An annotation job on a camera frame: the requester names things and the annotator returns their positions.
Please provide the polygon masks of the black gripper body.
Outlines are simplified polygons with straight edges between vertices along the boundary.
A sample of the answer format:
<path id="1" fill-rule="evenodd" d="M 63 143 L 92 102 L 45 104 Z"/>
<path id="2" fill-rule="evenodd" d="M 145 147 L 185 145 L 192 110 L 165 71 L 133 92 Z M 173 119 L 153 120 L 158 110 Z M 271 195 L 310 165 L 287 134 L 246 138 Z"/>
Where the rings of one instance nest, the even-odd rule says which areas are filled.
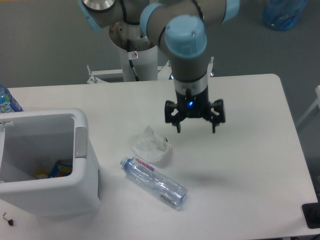
<path id="1" fill-rule="evenodd" d="M 174 79 L 177 104 L 176 116 L 185 118 L 211 118 L 208 79 L 196 81 L 179 81 Z"/>

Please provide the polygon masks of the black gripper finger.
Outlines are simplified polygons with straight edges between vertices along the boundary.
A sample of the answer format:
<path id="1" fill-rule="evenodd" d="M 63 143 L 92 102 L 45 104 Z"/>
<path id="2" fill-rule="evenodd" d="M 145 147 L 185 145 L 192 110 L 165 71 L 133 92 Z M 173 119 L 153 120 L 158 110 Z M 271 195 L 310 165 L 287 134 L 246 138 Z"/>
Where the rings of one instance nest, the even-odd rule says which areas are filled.
<path id="1" fill-rule="evenodd" d="M 209 102 L 204 111 L 204 119 L 211 122 L 212 132 L 215 133 L 216 127 L 226 122 L 224 101 L 218 99 L 214 102 Z"/>
<path id="2" fill-rule="evenodd" d="M 181 122 L 185 119 L 185 114 L 180 112 L 177 103 L 170 100 L 165 101 L 164 118 L 167 124 L 172 124 L 178 133 L 181 132 Z"/>

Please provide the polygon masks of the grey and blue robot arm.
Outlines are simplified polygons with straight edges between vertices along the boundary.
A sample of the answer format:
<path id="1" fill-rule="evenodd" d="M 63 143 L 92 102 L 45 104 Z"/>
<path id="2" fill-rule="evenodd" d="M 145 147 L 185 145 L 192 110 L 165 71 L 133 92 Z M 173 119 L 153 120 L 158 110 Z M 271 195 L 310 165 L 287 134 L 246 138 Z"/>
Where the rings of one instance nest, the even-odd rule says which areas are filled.
<path id="1" fill-rule="evenodd" d="M 136 81 L 142 69 L 134 59 L 158 48 L 171 64 L 176 102 L 166 101 L 165 122 L 177 128 L 186 118 L 205 119 L 213 127 L 226 121 L 224 102 L 209 101 L 206 27 L 222 24 L 239 11 L 238 0 L 183 0 L 168 5 L 149 0 L 80 0 L 94 30 L 109 29 L 113 43 L 128 53 Z"/>

